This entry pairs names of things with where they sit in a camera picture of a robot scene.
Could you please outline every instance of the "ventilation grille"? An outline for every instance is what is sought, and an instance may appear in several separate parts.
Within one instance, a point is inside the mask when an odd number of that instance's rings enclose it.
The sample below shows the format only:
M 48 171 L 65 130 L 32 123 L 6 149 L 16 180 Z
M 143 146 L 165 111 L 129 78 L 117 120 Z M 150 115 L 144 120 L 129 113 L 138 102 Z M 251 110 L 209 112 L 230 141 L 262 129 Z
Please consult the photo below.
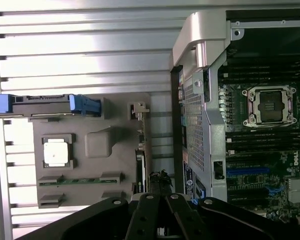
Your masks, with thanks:
M 184 90 L 188 161 L 204 171 L 202 96 L 203 94 L 194 94 L 192 85 Z

